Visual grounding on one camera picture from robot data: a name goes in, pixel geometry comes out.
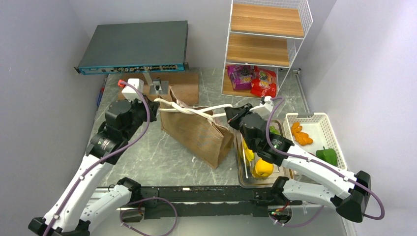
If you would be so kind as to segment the brown burlap grocery bag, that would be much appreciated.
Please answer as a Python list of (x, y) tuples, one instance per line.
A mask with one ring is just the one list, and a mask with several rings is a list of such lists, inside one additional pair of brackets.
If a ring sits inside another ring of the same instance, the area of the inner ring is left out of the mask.
[(225, 114), (216, 114), (214, 110), (232, 105), (188, 107), (176, 98), (172, 89), (154, 101), (159, 103), (161, 129), (216, 169), (231, 150), (235, 135), (218, 121)]

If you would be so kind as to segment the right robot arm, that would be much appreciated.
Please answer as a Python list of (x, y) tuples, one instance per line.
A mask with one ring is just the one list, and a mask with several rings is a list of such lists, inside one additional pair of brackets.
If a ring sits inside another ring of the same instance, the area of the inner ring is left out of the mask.
[(271, 188), (271, 198), (277, 204), (285, 201), (305, 201), (335, 209), (343, 218), (360, 223), (371, 195), (370, 175), (353, 173), (335, 167), (306, 152), (293, 141), (274, 134), (269, 122), (251, 111), (252, 105), (225, 108), (227, 123), (239, 131), (246, 146), (262, 160), (289, 168), (315, 181), (301, 183), (279, 177)]

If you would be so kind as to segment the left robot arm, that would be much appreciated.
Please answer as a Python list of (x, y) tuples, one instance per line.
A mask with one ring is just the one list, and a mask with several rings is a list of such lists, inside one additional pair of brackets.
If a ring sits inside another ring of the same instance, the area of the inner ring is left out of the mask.
[(157, 120), (158, 108), (159, 103), (148, 98), (144, 102), (125, 99), (111, 103), (76, 175), (55, 205), (43, 217), (33, 218), (28, 229), (38, 236), (89, 236), (112, 211), (123, 205), (136, 206), (142, 199), (141, 185), (127, 177), (93, 204), (88, 202), (122, 152), (106, 160), (104, 157), (131, 146), (130, 139), (137, 129), (148, 120)]

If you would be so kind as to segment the purple snack bag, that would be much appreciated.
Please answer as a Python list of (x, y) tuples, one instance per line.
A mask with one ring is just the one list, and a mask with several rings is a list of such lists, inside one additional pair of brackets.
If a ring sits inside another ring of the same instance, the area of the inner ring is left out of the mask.
[(254, 70), (249, 65), (229, 65), (227, 75), (234, 91), (251, 90)]

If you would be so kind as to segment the red snack bag lower shelf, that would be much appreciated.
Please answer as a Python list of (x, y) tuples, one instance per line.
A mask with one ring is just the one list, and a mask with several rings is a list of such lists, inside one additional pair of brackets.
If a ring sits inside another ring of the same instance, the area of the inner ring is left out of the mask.
[(251, 81), (250, 93), (256, 97), (276, 97), (278, 90), (277, 74), (268, 69), (254, 66), (254, 78)]

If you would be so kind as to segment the wooden base board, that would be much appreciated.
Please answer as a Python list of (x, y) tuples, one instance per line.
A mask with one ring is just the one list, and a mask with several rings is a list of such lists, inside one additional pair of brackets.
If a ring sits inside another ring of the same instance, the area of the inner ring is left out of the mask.
[[(186, 105), (196, 105), (199, 103), (199, 73), (197, 72), (153, 72), (149, 73), (152, 79), (160, 78), (161, 81), (168, 81), (168, 85), (177, 98)], [(143, 93), (154, 100), (157, 95), (149, 94), (149, 85), (142, 73), (125, 73), (121, 79), (127, 81), (130, 78), (138, 78), (144, 81)], [(117, 100), (125, 99), (119, 88)]]

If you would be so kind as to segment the green grapes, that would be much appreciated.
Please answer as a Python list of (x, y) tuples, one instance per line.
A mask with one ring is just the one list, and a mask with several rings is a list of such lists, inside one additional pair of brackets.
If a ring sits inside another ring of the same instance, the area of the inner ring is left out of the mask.
[(270, 126), (269, 131), (273, 134), (280, 135), (280, 131), (275, 128), (275, 126)]

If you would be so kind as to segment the yellow banana bunch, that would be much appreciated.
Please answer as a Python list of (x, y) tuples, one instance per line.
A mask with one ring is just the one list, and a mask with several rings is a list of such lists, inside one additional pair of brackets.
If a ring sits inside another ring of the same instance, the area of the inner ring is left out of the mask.
[(242, 146), (243, 146), (243, 152), (244, 152), (244, 155), (245, 155), (245, 159), (246, 159), (248, 162), (253, 161), (253, 159), (254, 159), (254, 153), (253, 153), (253, 151), (252, 151), (252, 150), (250, 150), (250, 149), (248, 148), (248, 146), (247, 146), (247, 144), (246, 144), (245, 140), (242, 140)]

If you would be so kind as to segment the yellow lemon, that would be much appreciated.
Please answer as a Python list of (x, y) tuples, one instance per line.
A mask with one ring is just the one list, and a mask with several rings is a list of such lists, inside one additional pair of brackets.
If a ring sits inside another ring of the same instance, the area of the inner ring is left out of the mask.
[(268, 163), (262, 159), (259, 159), (254, 168), (252, 169), (252, 175), (256, 178), (267, 178), (274, 171), (274, 165)]

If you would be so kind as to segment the stainless steel tray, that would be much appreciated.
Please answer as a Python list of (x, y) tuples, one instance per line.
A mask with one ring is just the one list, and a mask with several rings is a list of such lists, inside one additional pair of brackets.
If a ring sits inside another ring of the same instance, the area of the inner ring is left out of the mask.
[(253, 174), (255, 165), (260, 157), (254, 153), (254, 158), (249, 161), (243, 147), (243, 137), (236, 131), (234, 145), (237, 150), (236, 161), (238, 166), (238, 181), (241, 187), (250, 188), (268, 188), (272, 187), (278, 177), (294, 178), (294, 172), (288, 168), (274, 165), (273, 172), (268, 177), (255, 177)]

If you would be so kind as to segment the orange carrot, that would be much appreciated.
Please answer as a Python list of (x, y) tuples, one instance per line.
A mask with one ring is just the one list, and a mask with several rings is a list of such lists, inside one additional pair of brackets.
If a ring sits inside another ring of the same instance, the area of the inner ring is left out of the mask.
[(295, 138), (295, 141), (301, 146), (310, 145), (314, 142), (307, 133), (302, 131), (302, 126), (299, 122), (294, 122), (292, 124), (291, 134)]

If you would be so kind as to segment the white plastic basket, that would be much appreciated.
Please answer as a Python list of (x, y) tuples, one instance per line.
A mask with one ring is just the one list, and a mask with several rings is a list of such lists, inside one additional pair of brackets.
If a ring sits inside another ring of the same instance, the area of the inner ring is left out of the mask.
[(295, 122), (299, 122), (302, 127), (301, 131), (307, 133), (313, 140), (312, 144), (301, 146), (303, 150), (314, 154), (317, 150), (333, 149), (337, 155), (337, 167), (347, 170), (344, 155), (333, 131), (330, 120), (325, 113), (287, 113), (285, 115), (282, 127), (285, 137), (292, 140), (296, 145), (294, 136), (291, 133), (291, 127)]

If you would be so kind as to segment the green bell pepper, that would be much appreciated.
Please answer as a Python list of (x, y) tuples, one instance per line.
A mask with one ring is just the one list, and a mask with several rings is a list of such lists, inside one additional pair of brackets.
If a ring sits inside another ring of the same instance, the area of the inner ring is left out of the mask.
[(317, 150), (315, 155), (319, 159), (337, 167), (337, 154), (334, 149), (323, 148), (323, 149)]

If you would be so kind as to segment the metal switch stand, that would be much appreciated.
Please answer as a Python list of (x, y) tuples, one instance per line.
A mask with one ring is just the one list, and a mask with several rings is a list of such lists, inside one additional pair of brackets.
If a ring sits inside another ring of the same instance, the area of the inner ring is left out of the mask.
[(144, 72), (143, 76), (147, 83), (147, 87), (144, 87), (144, 92), (150, 95), (166, 95), (169, 91), (169, 82), (161, 80), (159, 77), (152, 78), (150, 73)]

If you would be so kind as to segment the grey network switch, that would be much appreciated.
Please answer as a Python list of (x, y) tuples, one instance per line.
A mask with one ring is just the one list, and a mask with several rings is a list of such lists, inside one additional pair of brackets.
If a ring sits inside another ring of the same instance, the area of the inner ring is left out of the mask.
[(98, 25), (75, 70), (82, 75), (185, 71), (187, 21)]

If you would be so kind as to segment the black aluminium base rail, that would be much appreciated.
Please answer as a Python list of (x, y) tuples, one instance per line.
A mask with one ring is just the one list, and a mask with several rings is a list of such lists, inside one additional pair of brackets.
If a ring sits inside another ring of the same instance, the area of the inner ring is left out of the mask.
[(94, 187), (71, 186), (43, 217), (35, 218), (29, 228), (40, 236), (88, 236), (120, 207), (144, 209), (146, 219), (173, 217), (278, 215), (289, 219), (288, 210), (305, 202), (334, 208), (333, 194), (327, 188), (293, 179), (281, 178), (270, 188), (244, 189), (240, 186), (149, 186), (123, 178), (99, 200), (89, 204)]

